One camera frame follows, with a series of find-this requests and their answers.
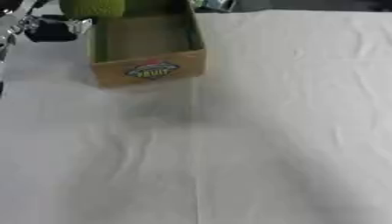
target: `white tablecloth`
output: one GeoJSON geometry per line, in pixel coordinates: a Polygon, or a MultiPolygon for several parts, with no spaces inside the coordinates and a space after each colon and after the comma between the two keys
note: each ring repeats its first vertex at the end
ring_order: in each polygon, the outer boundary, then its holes
{"type": "Polygon", "coordinates": [[[198,15],[206,75],[92,83],[83,40],[10,56],[2,224],[390,224],[392,15],[198,15]]]}

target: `wrinkled fabric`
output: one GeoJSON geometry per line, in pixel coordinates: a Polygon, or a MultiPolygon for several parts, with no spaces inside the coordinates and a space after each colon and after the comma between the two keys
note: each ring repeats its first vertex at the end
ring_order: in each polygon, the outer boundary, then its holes
{"type": "Polygon", "coordinates": [[[392,221],[392,16],[198,18],[195,79],[99,89],[85,39],[13,48],[2,223],[392,221]]]}

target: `green object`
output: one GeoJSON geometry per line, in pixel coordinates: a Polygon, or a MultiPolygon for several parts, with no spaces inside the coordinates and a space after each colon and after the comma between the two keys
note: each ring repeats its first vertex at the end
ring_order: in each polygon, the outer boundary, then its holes
{"type": "Polygon", "coordinates": [[[60,0],[68,18],[119,18],[125,12],[125,0],[60,0]]]}

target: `cardboard box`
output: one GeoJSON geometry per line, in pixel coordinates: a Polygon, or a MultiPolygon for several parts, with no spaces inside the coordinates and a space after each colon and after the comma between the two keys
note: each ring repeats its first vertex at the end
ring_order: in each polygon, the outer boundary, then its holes
{"type": "Polygon", "coordinates": [[[99,85],[115,88],[204,73],[206,51],[187,0],[130,1],[123,18],[101,19],[89,55],[99,85]]]}

